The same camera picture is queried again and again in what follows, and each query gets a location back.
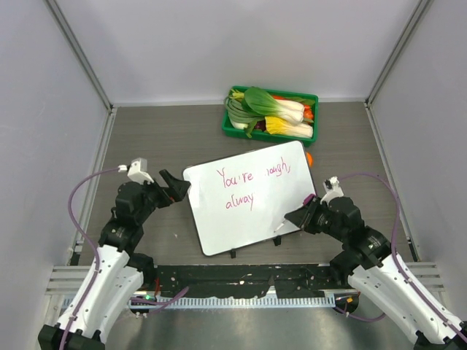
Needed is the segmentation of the white whiteboard black frame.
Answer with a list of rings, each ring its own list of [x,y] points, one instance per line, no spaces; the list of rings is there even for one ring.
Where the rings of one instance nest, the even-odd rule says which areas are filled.
[[[182,177],[208,257],[296,231],[284,216],[316,192],[299,141],[190,166]]]

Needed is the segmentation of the white marker with pink cap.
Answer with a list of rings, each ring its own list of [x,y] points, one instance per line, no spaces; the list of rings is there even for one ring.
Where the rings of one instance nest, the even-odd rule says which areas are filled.
[[[279,229],[281,229],[285,225],[286,222],[290,222],[293,225],[295,225],[297,228],[301,228],[303,226],[303,221],[304,221],[304,218],[306,216],[306,213],[308,212],[309,207],[310,207],[310,205],[311,205],[311,203],[312,203],[312,201],[314,200],[315,197],[316,197],[315,194],[308,195],[304,199],[304,201],[302,203],[302,206],[300,208],[297,208],[294,211],[288,212],[284,216],[284,219],[279,224],[279,226],[274,229],[274,233],[277,232]]]

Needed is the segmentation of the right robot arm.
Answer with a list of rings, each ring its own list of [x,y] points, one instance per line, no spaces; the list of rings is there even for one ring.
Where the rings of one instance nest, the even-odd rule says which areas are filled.
[[[348,197],[318,197],[285,215],[301,230],[342,244],[330,262],[333,285],[349,285],[391,319],[415,349],[465,349],[466,322],[443,306],[410,271],[379,231],[369,227]]]

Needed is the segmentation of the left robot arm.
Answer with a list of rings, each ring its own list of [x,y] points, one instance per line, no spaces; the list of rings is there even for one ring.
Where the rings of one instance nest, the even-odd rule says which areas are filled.
[[[166,182],[161,186],[147,173],[142,158],[112,172],[124,173],[129,180],[119,186],[112,216],[98,242],[92,242],[82,227],[76,226],[93,251],[93,262],[62,316],[40,330],[41,349],[104,349],[133,294],[154,285],[157,269],[153,258],[135,251],[144,234],[143,224],[156,209],[182,201],[190,182],[161,170]]]

